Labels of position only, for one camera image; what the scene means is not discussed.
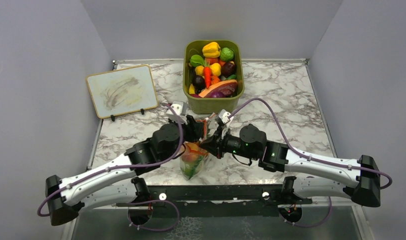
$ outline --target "purple cable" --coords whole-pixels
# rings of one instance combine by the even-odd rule
[[[174,204],[173,202],[168,201],[168,200],[149,200],[149,201],[128,203],[128,205],[129,205],[129,206],[136,206],[136,205],[150,204],[150,203],[167,203],[167,204],[171,205],[171,206],[175,209],[175,211],[176,211],[176,221],[175,221],[171,226],[166,227],[166,228],[160,228],[160,229],[149,228],[149,227],[145,227],[145,226],[141,226],[141,225],[135,225],[135,224],[133,223],[133,221],[131,221],[131,217],[130,217],[130,215],[128,214],[127,217],[128,217],[128,221],[129,221],[129,223],[130,223],[129,226],[137,227],[138,230],[139,230],[139,229],[145,229],[145,230],[150,230],[150,231],[153,231],[153,232],[165,232],[165,231],[169,231],[169,230],[175,228],[175,226],[180,222],[180,211],[178,210],[178,207],[175,206],[175,204]]]
[[[324,224],[324,223],[330,218],[331,213],[333,212],[333,203],[331,202],[331,197],[328,197],[328,201],[329,201],[328,213],[326,214],[326,216],[324,217],[324,219],[321,220],[321,221],[319,221],[319,222],[317,222],[317,223],[311,224],[311,225],[301,225],[301,224],[298,224],[298,223],[294,223],[294,224],[293,224],[293,222],[290,222],[290,221],[286,220],[286,219],[283,217],[283,215],[280,214],[280,216],[281,216],[282,219],[285,220],[286,223],[288,223],[288,224],[290,224],[290,225],[293,225],[294,227],[299,227],[299,228],[314,228],[314,227],[318,227],[319,225]]]
[[[305,158],[305,159],[309,159],[309,156],[298,152],[290,144],[289,140],[287,139],[286,135],[284,134],[283,129],[280,126],[280,122],[278,121],[277,116],[275,115],[275,113],[272,110],[271,106],[269,106],[269,104],[265,100],[263,100],[263,99],[261,99],[259,97],[252,98],[252,99],[246,101],[245,103],[243,103],[243,105],[241,105],[240,107],[235,109],[233,112],[231,112],[231,115],[229,115],[228,118],[233,117],[236,113],[238,113],[238,111],[240,111],[242,108],[244,108],[247,104],[249,104],[250,102],[255,101],[255,100],[261,101],[269,109],[270,113],[272,114],[273,119],[276,122],[276,125],[278,126],[279,131],[281,132],[282,138],[284,139],[284,141],[287,144],[288,148],[291,151],[293,151],[295,154],[299,155],[300,157]],[[316,157],[312,157],[311,160],[313,160],[315,162],[318,162],[318,163],[334,166],[334,167],[340,167],[340,168],[345,168],[345,169],[349,168],[348,165],[339,164],[339,163],[335,163],[335,162],[329,162],[329,161],[325,161],[325,160],[322,160],[322,159],[319,159],[319,158],[316,158]],[[366,171],[366,172],[370,172],[370,173],[374,173],[374,174],[379,174],[379,175],[382,175],[382,176],[386,177],[388,179],[388,182],[387,182],[386,185],[380,187],[380,189],[386,189],[386,188],[390,187],[390,185],[392,185],[392,183],[393,183],[392,177],[390,177],[388,174],[386,174],[386,173],[384,173],[382,171],[378,171],[378,170],[374,170],[374,169],[370,169],[370,168],[362,167],[362,166],[352,166],[351,169],[362,170],[362,171]]]
[[[170,110],[170,111],[173,113],[173,115],[175,116],[176,122],[177,122],[177,124],[178,124],[178,129],[179,129],[179,144],[178,144],[178,147],[176,148],[175,152],[174,152],[170,157],[168,157],[167,159],[165,159],[165,160],[163,160],[163,161],[161,161],[161,162],[150,163],[150,164],[132,164],[132,165],[113,166],[113,167],[109,167],[109,169],[108,169],[109,171],[116,170],[116,169],[129,169],[129,168],[137,169],[137,168],[149,168],[149,167],[159,166],[159,165],[162,165],[162,164],[164,164],[164,163],[169,162],[170,160],[172,160],[173,158],[176,157],[177,153],[178,153],[178,152],[180,151],[180,149],[181,149],[181,146],[182,146],[181,144],[182,144],[182,142],[183,142],[183,140],[184,140],[183,128],[182,128],[182,126],[181,126],[181,118],[175,113],[175,111],[172,109],[171,106],[169,106],[169,105],[166,104],[166,103],[162,103],[162,105],[164,105],[164,106],[166,106],[166,107],[169,108],[169,110]],[[88,175],[88,176],[86,176],[86,177],[84,177],[84,178],[82,178],[82,179],[77,180],[77,181],[74,181],[74,182],[70,183],[69,185],[70,185],[71,187],[73,187],[73,186],[75,186],[75,185],[77,185],[77,184],[79,184],[79,183],[82,183],[82,182],[84,182],[84,181],[86,181],[86,180],[88,180],[88,179],[90,179],[90,178],[93,178],[93,177],[95,177],[95,176],[97,176],[97,175],[100,175],[100,174],[106,173],[106,172],[107,172],[106,169],[100,170],[100,171],[96,171],[95,173],[90,174],[90,175]],[[37,214],[38,216],[40,216],[40,217],[48,217],[48,216],[50,216],[50,213],[41,213],[41,210],[43,209],[44,205],[45,205],[50,199],[52,199],[55,195],[61,193],[62,191],[66,190],[66,189],[67,189],[67,187],[64,186],[64,187],[60,188],[59,190],[54,191],[52,194],[48,195],[48,197],[46,197],[46,198],[44,199],[44,201],[39,205],[38,210],[36,211],[36,214]]]

